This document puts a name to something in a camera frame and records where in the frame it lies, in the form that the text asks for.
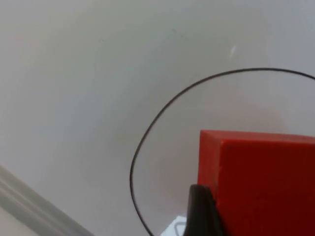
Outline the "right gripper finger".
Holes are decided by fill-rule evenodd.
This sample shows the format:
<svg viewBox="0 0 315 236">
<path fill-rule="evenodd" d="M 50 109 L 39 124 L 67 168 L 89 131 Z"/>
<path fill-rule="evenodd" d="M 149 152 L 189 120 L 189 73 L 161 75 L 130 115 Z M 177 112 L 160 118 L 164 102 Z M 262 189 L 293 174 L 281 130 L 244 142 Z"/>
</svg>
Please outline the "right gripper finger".
<svg viewBox="0 0 315 236">
<path fill-rule="evenodd" d="M 187 236 L 226 236 L 209 187 L 194 184 L 189 189 Z"/>
</svg>

